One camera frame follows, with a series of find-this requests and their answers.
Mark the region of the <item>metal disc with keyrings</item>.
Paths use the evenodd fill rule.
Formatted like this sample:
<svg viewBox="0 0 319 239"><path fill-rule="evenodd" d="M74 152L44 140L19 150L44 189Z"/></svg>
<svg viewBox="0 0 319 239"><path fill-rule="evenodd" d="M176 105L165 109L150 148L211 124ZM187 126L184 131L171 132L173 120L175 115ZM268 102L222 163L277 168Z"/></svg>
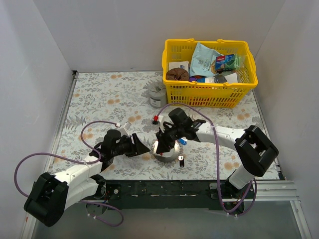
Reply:
<svg viewBox="0 0 319 239"><path fill-rule="evenodd" d="M170 152L157 154L156 153L157 147L158 147L158 141L155 140L152 145L151 154L156 160L163 163L174 162L176 160L179 160L179 157L183 155L183 145L179 141L175 142L174 148L171 149Z"/></svg>

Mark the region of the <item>brown round scrunchie item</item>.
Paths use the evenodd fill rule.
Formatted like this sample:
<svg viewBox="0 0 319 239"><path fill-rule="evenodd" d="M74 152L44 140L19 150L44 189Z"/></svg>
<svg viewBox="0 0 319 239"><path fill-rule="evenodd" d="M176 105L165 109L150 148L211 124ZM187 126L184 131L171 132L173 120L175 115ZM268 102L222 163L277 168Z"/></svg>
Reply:
<svg viewBox="0 0 319 239"><path fill-rule="evenodd" d="M167 72L166 79L170 81L189 81L189 73L182 68L173 68Z"/></svg>

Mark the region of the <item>green sponge pack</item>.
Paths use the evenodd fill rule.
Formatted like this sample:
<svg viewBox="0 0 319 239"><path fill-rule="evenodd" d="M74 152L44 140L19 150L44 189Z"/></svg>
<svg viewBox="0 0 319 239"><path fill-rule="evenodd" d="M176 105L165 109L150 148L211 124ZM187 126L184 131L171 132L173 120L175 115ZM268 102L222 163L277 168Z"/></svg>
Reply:
<svg viewBox="0 0 319 239"><path fill-rule="evenodd" d="M215 59L215 70L217 72L232 71L243 66L243 57L238 54L217 56Z"/></svg>

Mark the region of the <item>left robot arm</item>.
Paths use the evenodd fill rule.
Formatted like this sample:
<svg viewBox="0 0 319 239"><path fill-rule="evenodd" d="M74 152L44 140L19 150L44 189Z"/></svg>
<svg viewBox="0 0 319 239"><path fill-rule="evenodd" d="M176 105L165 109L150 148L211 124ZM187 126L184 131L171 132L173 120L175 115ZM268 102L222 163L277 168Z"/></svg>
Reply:
<svg viewBox="0 0 319 239"><path fill-rule="evenodd" d="M56 174L43 173L35 181L24 204L24 210L51 227L64 211L85 198L107 200L110 191L100 173L108 168L116 156L139 156L149 152L135 133L107 131L103 141L94 146L82 164L75 164Z"/></svg>

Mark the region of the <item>white blue bottle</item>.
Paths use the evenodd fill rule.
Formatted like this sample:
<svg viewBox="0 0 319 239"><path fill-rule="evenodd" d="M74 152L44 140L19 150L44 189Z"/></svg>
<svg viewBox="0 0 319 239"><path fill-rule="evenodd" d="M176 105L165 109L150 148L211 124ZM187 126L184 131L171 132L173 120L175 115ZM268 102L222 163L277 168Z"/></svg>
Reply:
<svg viewBox="0 0 319 239"><path fill-rule="evenodd" d="M198 83L238 83L237 73L216 74L213 77L192 76L189 78L190 82Z"/></svg>

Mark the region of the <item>key with blue tag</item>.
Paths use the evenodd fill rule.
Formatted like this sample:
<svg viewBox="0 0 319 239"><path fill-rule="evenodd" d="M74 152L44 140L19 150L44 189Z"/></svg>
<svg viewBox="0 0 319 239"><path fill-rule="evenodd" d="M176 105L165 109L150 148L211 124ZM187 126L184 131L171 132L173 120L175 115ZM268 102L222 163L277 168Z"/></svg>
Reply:
<svg viewBox="0 0 319 239"><path fill-rule="evenodd" d="M180 139L179 139L179 142L180 142L182 145L187 145L187 140L186 140L186 139L180 138Z"/></svg>

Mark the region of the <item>floral tablecloth mat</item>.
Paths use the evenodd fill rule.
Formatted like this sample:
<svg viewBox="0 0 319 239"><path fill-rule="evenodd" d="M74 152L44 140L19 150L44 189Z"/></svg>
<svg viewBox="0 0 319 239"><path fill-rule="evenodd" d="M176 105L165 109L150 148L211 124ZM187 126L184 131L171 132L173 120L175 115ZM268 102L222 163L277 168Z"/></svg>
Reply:
<svg viewBox="0 0 319 239"><path fill-rule="evenodd" d="M129 122L129 132L151 147L158 131L153 117L167 117L173 109L169 106L161 111L148 102L148 85L161 80L161 72L150 71L79 74L52 172L66 170L73 160L83 160L90 146L101 142L116 122ZM150 153L118 156L102 176L111 180L224 180L241 164L234 150L211 143L189 141L183 157L182 168L177 161L163 163Z"/></svg>

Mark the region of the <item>grey paper-wrapped roll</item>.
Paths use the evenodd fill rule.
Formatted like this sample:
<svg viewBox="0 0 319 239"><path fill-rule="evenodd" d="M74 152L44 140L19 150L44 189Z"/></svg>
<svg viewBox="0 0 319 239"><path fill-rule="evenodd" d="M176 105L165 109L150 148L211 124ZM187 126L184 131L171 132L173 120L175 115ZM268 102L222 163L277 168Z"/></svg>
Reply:
<svg viewBox="0 0 319 239"><path fill-rule="evenodd" d="M148 102L154 108L162 108L167 104L166 87L162 82L153 82L148 86Z"/></svg>

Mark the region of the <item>white small box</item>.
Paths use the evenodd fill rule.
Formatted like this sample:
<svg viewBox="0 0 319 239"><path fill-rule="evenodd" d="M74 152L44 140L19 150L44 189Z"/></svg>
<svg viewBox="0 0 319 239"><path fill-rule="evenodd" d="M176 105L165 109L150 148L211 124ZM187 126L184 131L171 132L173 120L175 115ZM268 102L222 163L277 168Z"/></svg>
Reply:
<svg viewBox="0 0 319 239"><path fill-rule="evenodd" d="M175 68L181 68L181 69L184 69L188 72L189 71L189 62L188 61L178 61L178 62L169 62L168 63L169 70L172 70Z"/></svg>

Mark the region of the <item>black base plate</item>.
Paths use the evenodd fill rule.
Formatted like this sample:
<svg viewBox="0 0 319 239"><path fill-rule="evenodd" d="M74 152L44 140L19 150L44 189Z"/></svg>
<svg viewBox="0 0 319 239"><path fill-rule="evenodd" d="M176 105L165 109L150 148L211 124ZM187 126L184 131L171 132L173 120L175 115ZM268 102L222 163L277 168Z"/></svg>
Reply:
<svg viewBox="0 0 319 239"><path fill-rule="evenodd" d="M215 180L107 180L104 193L86 199L118 209L222 209Z"/></svg>

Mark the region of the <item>yellow plastic basket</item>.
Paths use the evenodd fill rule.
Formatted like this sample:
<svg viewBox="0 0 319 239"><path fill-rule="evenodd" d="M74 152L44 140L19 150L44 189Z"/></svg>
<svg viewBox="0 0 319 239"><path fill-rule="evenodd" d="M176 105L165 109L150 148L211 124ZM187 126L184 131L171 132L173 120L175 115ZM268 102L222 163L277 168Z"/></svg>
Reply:
<svg viewBox="0 0 319 239"><path fill-rule="evenodd" d="M233 108L258 85L254 57L240 40L168 39L162 68L169 103Z"/></svg>

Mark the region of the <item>light blue chips bag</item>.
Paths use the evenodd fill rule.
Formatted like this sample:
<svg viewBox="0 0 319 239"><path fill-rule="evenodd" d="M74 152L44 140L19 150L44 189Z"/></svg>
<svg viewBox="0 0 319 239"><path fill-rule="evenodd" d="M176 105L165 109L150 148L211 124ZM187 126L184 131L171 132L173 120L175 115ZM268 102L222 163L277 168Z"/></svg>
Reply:
<svg viewBox="0 0 319 239"><path fill-rule="evenodd" d="M218 51L208 48L197 43L194 53L192 55L191 64L189 68L189 75L192 76L204 76L213 77L216 74L215 71L215 59L217 56L221 56Z"/></svg>

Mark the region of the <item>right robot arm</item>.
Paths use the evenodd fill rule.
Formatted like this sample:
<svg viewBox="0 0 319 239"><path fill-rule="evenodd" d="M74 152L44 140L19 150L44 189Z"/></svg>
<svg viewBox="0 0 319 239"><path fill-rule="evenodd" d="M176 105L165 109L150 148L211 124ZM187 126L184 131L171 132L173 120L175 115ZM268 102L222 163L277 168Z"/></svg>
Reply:
<svg viewBox="0 0 319 239"><path fill-rule="evenodd" d="M263 131L251 125L247 129L213 126L208 120L192 120L181 108L172 110L166 122L162 116L154 116L153 124L159 125L156 133L156 154L171 153L177 140L214 143L236 151L241 166L227 179L226 194L239 197L244 187L255 177L262 177L277 158L279 151Z"/></svg>

